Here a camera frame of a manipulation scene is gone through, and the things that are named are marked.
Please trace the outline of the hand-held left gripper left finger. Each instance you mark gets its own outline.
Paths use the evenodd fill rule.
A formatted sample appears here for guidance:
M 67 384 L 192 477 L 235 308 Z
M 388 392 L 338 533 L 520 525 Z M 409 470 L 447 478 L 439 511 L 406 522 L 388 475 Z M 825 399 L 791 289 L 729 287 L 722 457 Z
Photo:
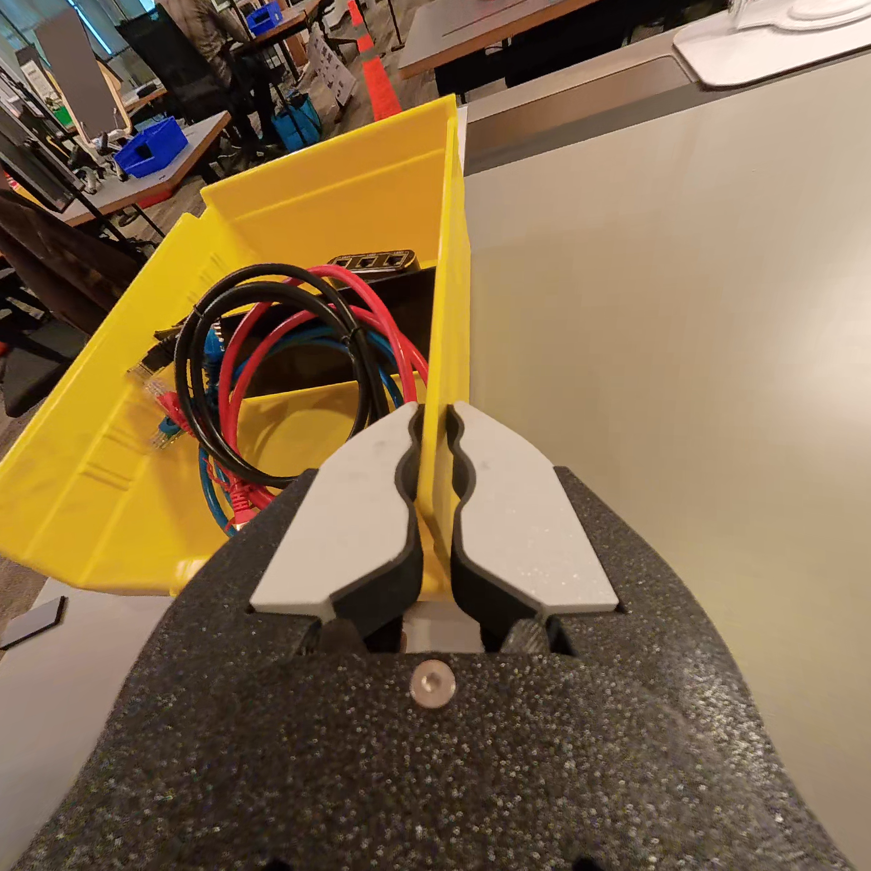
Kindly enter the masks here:
M 250 597 L 255 612 L 340 618 L 369 637 L 415 604 L 422 416 L 408 402 L 322 463 Z

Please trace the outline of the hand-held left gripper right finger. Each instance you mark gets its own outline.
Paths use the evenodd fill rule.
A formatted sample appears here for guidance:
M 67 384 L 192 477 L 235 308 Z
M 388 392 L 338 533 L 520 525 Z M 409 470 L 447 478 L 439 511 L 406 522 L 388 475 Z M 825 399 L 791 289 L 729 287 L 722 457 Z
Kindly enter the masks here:
M 559 480 L 533 444 L 465 401 L 447 410 L 455 509 L 452 596 L 486 637 L 522 619 L 613 613 L 618 596 Z

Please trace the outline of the yellow plastic bin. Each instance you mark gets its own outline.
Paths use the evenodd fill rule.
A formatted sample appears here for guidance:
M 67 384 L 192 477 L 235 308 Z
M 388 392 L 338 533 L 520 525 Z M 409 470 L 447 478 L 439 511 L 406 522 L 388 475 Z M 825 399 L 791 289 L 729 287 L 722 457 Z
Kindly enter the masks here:
M 455 101 L 439 99 L 202 193 L 2 461 L 2 556 L 82 589 L 178 594 L 226 541 L 195 442 L 152 446 L 156 401 L 128 375 L 154 332 L 251 264 L 312 267 L 407 248 L 435 268 L 417 506 L 431 547 L 421 596 L 446 590 L 458 499 L 445 408 L 470 393 L 470 241 Z

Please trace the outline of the black ethernet port hub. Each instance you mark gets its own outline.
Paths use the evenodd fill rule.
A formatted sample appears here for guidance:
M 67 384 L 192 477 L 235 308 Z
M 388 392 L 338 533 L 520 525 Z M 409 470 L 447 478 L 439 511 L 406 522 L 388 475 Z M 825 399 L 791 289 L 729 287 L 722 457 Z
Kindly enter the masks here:
M 360 276 L 407 274 L 420 270 L 419 259 L 410 249 L 339 255 L 333 257 L 328 265 Z

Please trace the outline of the black box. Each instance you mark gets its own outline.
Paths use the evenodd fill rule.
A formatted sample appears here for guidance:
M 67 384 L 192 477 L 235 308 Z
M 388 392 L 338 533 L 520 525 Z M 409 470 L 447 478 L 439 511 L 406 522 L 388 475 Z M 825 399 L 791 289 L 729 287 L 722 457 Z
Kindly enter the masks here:
M 393 315 L 398 330 L 429 358 L 431 319 L 434 302 L 435 268 L 373 282 L 372 288 Z M 267 335 L 298 311 L 285 304 L 271 306 L 256 322 L 242 343 L 234 367 L 235 382 L 247 359 Z M 245 397 L 269 396 L 354 381 L 352 364 L 338 341 L 327 329 L 321 342 L 290 343 L 291 338 L 324 327 L 318 319 L 303 321 L 288 332 L 259 364 L 247 386 Z

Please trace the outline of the black flat plate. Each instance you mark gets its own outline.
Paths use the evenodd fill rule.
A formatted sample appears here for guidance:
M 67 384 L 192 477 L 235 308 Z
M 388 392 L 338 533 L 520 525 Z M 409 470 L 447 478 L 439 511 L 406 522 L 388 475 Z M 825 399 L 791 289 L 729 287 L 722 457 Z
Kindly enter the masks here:
M 63 621 L 68 600 L 68 596 L 61 595 L 14 617 L 2 633 L 1 651 L 7 651 L 32 637 L 59 626 Z

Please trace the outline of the dark brown chair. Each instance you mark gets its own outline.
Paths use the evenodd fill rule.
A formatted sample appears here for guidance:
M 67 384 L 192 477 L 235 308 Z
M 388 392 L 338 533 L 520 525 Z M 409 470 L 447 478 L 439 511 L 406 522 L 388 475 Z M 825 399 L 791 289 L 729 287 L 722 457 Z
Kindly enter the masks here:
M 49 322 L 16 337 L 2 375 L 6 415 L 19 418 L 59 384 L 147 262 L 136 240 L 120 242 L 68 225 L 13 190 L 1 192 L 1 251 Z

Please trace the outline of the teal bag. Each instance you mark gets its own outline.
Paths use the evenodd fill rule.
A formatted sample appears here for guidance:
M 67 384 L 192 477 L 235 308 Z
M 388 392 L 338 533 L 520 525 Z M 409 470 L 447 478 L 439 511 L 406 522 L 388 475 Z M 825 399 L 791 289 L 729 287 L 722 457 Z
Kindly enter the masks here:
M 308 93 L 289 93 L 272 124 L 287 152 L 295 153 L 321 142 L 322 125 Z

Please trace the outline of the large blue plastic bin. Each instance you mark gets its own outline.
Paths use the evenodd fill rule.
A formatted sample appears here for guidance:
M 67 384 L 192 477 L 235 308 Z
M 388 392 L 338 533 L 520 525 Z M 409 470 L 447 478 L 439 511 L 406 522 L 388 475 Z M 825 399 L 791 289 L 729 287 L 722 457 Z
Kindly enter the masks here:
M 177 119 L 167 117 L 137 133 L 113 159 L 118 169 L 141 180 L 167 168 L 187 145 Z

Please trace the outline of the orange floor tape strip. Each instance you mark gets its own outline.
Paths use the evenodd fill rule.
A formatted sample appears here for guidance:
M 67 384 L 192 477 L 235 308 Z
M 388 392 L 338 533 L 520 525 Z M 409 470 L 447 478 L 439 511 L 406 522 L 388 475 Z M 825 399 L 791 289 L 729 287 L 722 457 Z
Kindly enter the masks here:
M 377 54 L 365 56 L 362 60 L 362 72 L 374 121 L 380 122 L 400 114 L 403 109 L 382 59 Z

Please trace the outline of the white sign board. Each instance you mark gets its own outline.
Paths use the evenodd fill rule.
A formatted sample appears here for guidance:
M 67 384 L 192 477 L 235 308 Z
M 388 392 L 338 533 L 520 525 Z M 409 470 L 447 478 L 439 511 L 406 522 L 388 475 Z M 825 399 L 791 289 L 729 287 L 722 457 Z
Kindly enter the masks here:
M 339 108 L 344 110 L 354 96 L 357 79 L 328 45 L 317 24 L 313 24 L 309 32 L 307 53 L 315 75 L 321 78 Z

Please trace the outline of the black office chair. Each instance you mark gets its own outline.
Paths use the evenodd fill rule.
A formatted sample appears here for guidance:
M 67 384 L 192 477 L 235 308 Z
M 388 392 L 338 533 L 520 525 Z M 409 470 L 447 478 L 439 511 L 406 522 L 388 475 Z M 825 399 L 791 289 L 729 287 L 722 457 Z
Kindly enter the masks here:
M 118 33 L 153 70 L 188 123 L 198 123 L 217 113 L 230 114 L 224 86 L 161 3 L 156 2 L 152 10 L 120 24 Z M 234 145 L 239 147 L 247 164 L 264 158 L 245 156 L 232 117 L 231 132 Z

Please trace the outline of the wooden table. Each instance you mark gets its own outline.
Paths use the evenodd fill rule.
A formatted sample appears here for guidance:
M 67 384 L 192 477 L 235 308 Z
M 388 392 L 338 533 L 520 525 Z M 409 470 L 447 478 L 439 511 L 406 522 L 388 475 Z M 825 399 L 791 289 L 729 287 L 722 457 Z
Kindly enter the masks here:
M 464 58 L 591 1 L 433 1 L 420 6 L 398 61 L 403 79 Z

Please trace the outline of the grey upright panel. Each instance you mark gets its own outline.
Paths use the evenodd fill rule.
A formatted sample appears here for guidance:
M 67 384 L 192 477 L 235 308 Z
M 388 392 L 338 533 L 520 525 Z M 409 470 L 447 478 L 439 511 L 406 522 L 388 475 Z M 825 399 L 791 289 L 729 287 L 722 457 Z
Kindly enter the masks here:
M 125 131 L 123 108 L 103 75 L 78 13 L 67 6 L 38 25 L 36 37 L 80 135 L 92 141 L 104 133 Z

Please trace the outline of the clear plastic item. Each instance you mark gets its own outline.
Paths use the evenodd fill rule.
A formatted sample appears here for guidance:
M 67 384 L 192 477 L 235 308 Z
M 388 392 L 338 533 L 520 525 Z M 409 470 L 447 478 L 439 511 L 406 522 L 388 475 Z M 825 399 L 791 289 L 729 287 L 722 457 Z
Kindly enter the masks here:
M 870 17 L 869 1 L 733 1 L 728 16 L 735 30 L 770 28 L 820 31 L 858 24 Z

